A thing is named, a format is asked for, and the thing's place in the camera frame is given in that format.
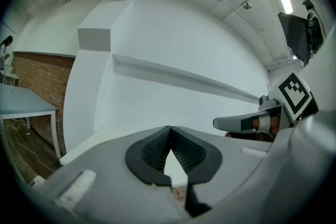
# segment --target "brick wall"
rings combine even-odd
[[[63,137],[63,107],[65,91],[75,59],[41,54],[16,52],[12,62],[13,73],[19,77],[19,87],[30,88],[57,107],[56,128],[62,155],[66,154]],[[50,116],[30,118],[31,126],[53,145]]]

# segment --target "monitor screen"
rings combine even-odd
[[[306,65],[310,59],[307,40],[308,20],[285,13],[279,13],[278,17],[285,33],[287,46],[292,49],[293,55]]]

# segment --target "floor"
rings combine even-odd
[[[9,127],[10,125],[13,125],[18,131]],[[47,179],[54,171],[61,168],[55,151],[48,147],[34,131],[29,130],[25,123],[4,120],[4,126],[9,148],[26,183],[30,183],[37,175]],[[39,160],[48,167],[41,164],[37,156],[22,145],[35,152]]]

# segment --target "cable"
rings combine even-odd
[[[50,171],[56,172],[55,170],[50,169],[50,168],[48,167],[48,165],[46,165],[46,164],[44,164],[43,162],[41,162],[40,159],[39,159],[39,157],[38,157],[38,155],[36,154],[36,152],[29,150],[28,148],[26,148],[23,144],[21,144],[21,143],[19,142],[19,139],[18,139],[17,136],[16,136],[16,135],[17,135],[17,131],[20,129],[20,126],[21,126],[21,125],[24,125],[26,122],[25,122],[24,120],[20,120],[20,121],[17,121],[16,119],[12,119],[12,120],[14,121],[14,123],[13,123],[12,125],[4,125],[4,127],[10,127],[10,128],[12,128],[13,130],[15,130],[15,138],[16,138],[17,143],[18,143],[20,146],[24,147],[24,148],[25,148],[26,150],[28,150],[29,152],[34,153],[34,154],[36,155],[36,157],[37,157],[37,160],[38,160],[42,165],[46,166]],[[20,123],[20,124],[18,125],[18,128],[15,128],[14,125],[15,125],[16,122],[23,122],[23,123]]]

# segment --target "table top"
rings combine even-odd
[[[7,76],[7,77],[10,77],[10,78],[13,78],[13,79],[19,79],[19,78],[17,77],[17,75],[15,75],[15,74],[4,74],[4,71],[3,71],[3,70],[1,70],[1,75],[3,75],[3,76]]]
[[[34,113],[57,110],[31,89],[0,83],[0,114]]]

